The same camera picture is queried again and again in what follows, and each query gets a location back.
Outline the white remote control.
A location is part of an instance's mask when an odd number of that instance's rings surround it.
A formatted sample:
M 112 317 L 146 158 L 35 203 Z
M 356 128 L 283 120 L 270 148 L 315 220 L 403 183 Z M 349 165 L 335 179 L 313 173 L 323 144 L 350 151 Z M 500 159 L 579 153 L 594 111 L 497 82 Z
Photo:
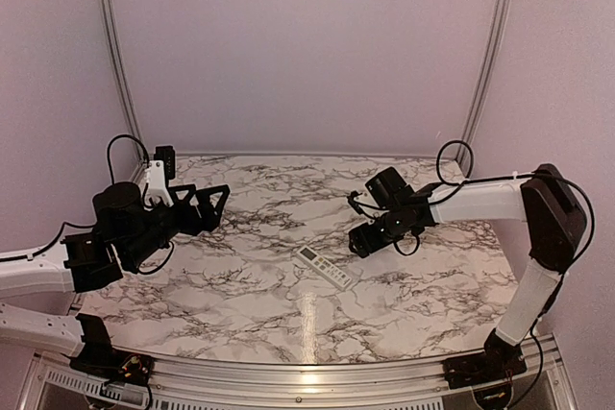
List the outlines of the white remote control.
M 340 290 L 348 288 L 353 281 L 347 273 L 311 247 L 300 248 L 296 252 L 296 256 L 316 274 Z

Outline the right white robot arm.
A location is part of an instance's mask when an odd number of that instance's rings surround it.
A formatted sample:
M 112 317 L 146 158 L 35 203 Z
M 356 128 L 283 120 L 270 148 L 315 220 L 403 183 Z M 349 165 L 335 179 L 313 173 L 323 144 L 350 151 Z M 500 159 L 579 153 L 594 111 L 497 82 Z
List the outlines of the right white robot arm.
M 526 174 L 458 184 L 438 181 L 413 190 L 389 167 L 366 184 L 381 216 L 349 232 L 349 249 L 365 258 L 407 235 L 461 221 L 518 220 L 529 232 L 529 263 L 508 309 L 489 334 L 476 362 L 486 379 L 512 363 L 534 323 L 548 312 L 565 274 L 587 251 L 595 234 L 595 213 L 587 194 L 544 163 Z

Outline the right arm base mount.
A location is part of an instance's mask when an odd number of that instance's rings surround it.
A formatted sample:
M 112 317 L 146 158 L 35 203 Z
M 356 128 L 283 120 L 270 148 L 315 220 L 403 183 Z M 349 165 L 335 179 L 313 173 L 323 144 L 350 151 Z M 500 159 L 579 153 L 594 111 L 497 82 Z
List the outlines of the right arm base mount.
M 448 358 L 442 365 L 444 378 L 450 389 L 506 380 L 514 375 L 523 374 L 528 369 L 523 355 L 502 363 L 496 359 L 489 359 L 485 352 Z

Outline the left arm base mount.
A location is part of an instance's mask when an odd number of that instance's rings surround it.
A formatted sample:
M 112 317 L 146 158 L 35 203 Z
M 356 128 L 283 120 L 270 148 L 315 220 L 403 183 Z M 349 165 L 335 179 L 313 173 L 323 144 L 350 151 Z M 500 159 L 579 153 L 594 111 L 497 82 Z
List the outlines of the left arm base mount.
M 83 348 L 69 358 L 73 370 L 105 378 L 110 382 L 123 382 L 146 386 L 154 366 L 148 354 L 121 350 L 114 347 L 101 318 L 78 314 L 83 333 Z

